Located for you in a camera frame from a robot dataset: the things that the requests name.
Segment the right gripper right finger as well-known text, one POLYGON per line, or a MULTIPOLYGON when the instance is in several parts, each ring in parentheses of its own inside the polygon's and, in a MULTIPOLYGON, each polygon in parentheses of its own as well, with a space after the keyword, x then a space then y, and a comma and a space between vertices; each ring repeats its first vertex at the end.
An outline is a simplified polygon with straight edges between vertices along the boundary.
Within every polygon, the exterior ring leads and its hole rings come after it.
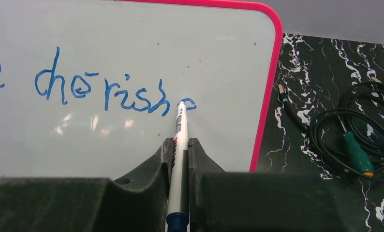
POLYGON ((323 180, 299 174, 226 172, 189 140, 192 232, 345 232, 323 180))

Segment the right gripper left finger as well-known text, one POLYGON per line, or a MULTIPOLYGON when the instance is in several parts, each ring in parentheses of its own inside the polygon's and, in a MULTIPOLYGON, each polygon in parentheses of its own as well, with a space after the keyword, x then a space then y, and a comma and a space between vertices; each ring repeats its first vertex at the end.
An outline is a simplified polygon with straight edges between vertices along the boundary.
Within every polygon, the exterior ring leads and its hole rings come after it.
POLYGON ((162 232, 173 149, 116 180, 0 178, 0 232, 162 232))

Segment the white blue whiteboard marker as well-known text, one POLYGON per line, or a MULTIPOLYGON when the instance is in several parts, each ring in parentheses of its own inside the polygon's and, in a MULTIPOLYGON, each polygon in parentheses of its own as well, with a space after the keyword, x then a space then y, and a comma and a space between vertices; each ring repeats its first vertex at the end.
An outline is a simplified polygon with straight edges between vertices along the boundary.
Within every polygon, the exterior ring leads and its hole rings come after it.
POLYGON ((189 224, 188 117, 184 101, 177 106, 174 156, 171 170, 167 230, 185 232, 189 224))

